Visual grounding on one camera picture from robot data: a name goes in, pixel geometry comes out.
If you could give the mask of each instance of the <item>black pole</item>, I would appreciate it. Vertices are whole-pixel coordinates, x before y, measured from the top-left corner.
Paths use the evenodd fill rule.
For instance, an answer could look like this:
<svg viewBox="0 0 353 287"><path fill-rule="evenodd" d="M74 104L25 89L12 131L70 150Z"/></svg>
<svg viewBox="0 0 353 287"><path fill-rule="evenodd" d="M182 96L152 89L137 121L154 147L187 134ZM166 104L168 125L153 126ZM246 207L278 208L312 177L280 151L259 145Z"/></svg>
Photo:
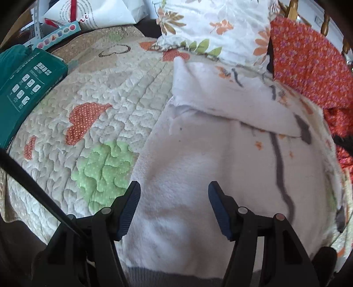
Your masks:
<svg viewBox="0 0 353 287"><path fill-rule="evenodd" d="M88 236L73 223L59 206L41 189L31 176L14 160L4 149L0 148L0 167L14 180L22 185L36 200L39 201L57 220L66 225L84 242L88 242Z"/></svg>

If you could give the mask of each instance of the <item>floral pillow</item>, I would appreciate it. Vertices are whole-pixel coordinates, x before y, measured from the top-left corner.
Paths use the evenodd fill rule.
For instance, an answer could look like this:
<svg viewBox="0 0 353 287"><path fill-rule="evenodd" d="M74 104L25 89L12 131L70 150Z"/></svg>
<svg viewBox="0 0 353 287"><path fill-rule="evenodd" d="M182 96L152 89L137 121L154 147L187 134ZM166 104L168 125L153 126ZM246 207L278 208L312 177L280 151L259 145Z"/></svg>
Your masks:
<svg viewBox="0 0 353 287"><path fill-rule="evenodd" d="M278 7L278 0L166 0L157 11L162 36L152 48L184 47L261 68Z"/></svg>

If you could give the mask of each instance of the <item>red floral fabric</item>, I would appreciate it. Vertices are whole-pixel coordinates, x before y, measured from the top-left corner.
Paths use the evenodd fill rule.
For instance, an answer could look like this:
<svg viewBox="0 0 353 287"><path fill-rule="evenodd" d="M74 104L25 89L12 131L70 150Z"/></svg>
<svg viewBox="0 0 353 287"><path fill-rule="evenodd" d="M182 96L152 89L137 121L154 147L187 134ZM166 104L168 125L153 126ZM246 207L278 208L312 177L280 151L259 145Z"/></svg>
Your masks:
<svg viewBox="0 0 353 287"><path fill-rule="evenodd" d="M332 135L353 135L353 76L341 53L322 34L277 17L271 22L274 78L324 111ZM353 180L353 158L337 147L342 168Z"/></svg>

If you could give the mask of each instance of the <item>wooden chair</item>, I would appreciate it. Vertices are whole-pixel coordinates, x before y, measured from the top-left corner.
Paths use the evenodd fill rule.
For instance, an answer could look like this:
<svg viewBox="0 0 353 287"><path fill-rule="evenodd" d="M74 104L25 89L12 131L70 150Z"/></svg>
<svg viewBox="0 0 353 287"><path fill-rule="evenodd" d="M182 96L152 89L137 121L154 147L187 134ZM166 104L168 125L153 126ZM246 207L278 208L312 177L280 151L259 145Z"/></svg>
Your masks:
<svg viewBox="0 0 353 287"><path fill-rule="evenodd" d="M289 3L289 6L286 10L285 13L285 17L296 21L297 20L297 16L298 16L298 1L299 0L291 0ZM329 22L330 22L330 16L328 15L328 13L325 11L324 12L324 22L321 25L321 34L323 34L325 37L327 36L328 32L329 32ZM342 49L342 55L345 57L349 50L350 50L350 46L349 43L347 41L346 38L343 38L343 49Z"/></svg>

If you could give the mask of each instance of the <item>white fleece blanket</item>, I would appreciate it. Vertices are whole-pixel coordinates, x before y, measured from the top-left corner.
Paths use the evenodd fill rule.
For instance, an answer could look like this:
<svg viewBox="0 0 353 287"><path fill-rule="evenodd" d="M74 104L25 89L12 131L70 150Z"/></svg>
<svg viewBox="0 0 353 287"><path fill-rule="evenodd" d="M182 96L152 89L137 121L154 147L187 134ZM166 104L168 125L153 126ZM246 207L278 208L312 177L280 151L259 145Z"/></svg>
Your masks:
<svg viewBox="0 0 353 287"><path fill-rule="evenodd" d="M334 145L313 105L279 83L181 58L172 93L132 173L142 193L116 244L120 259L128 267L222 278L234 243L209 203L214 180L255 214L283 213L313 256L342 204Z"/></svg>

